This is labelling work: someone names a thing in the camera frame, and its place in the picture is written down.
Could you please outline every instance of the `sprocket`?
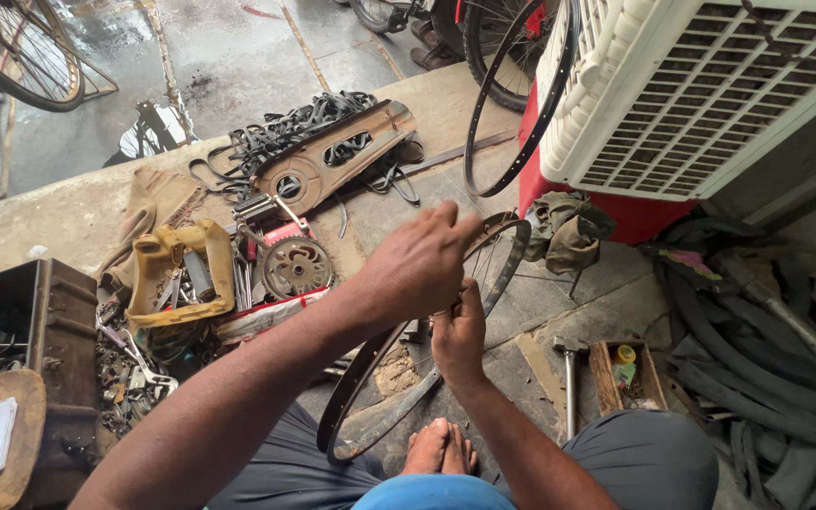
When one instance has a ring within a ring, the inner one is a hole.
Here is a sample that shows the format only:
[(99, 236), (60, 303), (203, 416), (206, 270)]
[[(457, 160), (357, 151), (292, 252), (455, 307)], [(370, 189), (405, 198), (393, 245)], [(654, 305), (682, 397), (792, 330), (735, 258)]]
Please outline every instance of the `sprocket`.
[(274, 242), (259, 267), (264, 287), (277, 299), (293, 298), (333, 281), (329, 256), (315, 241), (300, 236)]

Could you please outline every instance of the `sandal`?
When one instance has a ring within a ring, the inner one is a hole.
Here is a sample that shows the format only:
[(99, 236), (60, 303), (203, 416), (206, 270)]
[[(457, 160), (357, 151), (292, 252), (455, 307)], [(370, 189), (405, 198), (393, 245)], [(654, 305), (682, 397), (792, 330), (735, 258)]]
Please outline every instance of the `sandal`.
[(459, 61), (458, 57), (450, 53), (449, 49), (446, 48), (446, 44), (442, 42), (434, 46), (429, 52), (425, 52), (421, 48), (413, 48), (410, 54), (412, 62), (424, 67), (427, 71), (452, 65)]
[(415, 21), (411, 24), (411, 33), (427, 46), (433, 49), (440, 43), (440, 37), (434, 32), (434, 23), (431, 21)]

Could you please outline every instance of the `wet floor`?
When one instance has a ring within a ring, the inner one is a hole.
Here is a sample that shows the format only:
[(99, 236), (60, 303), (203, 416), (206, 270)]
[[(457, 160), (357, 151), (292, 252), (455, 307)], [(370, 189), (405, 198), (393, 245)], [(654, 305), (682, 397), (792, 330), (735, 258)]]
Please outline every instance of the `wet floor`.
[(120, 90), (67, 113), (17, 102), (11, 130), (4, 103), (0, 196), (261, 122), (323, 84), (367, 92), (424, 72), (409, 31), (371, 34), (332, 0), (50, 1)]

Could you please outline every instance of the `toe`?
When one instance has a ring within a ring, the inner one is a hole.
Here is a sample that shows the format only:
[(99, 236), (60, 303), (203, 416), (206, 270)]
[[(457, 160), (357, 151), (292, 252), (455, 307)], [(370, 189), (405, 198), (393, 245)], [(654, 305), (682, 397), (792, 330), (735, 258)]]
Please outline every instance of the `toe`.
[(446, 418), (439, 417), (435, 419), (429, 427), (430, 431), (437, 437), (445, 438), (449, 434), (449, 422), (446, 421)]

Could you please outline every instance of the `air cooler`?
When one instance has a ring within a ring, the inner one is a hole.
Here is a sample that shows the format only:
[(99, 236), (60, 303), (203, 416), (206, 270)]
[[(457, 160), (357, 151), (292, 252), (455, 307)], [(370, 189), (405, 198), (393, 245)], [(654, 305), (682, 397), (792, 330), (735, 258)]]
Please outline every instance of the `air cooler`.
[[(523, 211), (545, 191), (590, 191), (620, 221), (616, 240), (639, 242), (816, 114), (816, 62), (785, 62), (738, 0), (579, 1), (578, 59), (539, 157), (522, 171)], [(778, 43), (816, 56), (816, 0), (754, 7)], [(537, 86), (555, 75), (562, 34), (552, 32), (540, 59), (522, 133), (543, 103)]]

